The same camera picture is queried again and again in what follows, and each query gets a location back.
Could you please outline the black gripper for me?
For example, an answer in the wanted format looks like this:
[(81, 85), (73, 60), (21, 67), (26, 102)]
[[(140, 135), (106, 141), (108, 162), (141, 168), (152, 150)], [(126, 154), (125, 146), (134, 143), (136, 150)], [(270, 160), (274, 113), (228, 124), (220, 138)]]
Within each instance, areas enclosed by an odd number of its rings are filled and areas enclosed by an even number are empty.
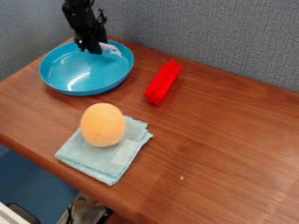
[(98, 15), (94, 16), (90, 4), (64, 4), (61, 11), (69, 23), (69, 27), (74, 31), (73, 42), (77, 48), (92, 54), (101, 54), (98, 42), (106, 43), (108, 36), (104, 24), (108, 21), (102, 10), (97, 10)]

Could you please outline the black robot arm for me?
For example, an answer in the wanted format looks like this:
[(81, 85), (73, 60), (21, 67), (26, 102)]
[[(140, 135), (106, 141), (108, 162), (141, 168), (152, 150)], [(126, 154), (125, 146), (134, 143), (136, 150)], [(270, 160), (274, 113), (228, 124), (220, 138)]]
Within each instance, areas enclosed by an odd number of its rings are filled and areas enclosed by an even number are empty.
[(100, 55), (100, 44), (108, 42), (105, 22), (108, 21), (101, 9), (94, 16), (92, 6), (94, 0), (64, 0), (61, 11), (69, 27), (74, 32), (73, 41), (77, 48), (84, 52)]

